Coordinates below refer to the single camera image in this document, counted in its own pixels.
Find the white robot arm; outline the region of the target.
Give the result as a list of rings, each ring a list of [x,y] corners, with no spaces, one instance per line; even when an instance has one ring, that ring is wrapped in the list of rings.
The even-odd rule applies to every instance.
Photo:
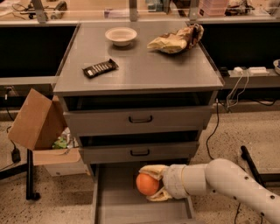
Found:
[[[280,224],[280,197],[224,158],[207,164],[146,165],[139,170],[136,187],[156,202],[219,193],[252,208],[271,224]]]

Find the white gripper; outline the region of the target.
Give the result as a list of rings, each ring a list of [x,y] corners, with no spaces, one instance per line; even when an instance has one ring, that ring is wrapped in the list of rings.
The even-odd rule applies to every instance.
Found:
[[[152,202],[161,202],[171,199],[180,200],[188,196],[182,180],[184,164],[172,164],[171,166],[163,164],[152,164],[143,166],[139,172],[147,174],[156,180],[163,178],[164,187],[146,199]]]

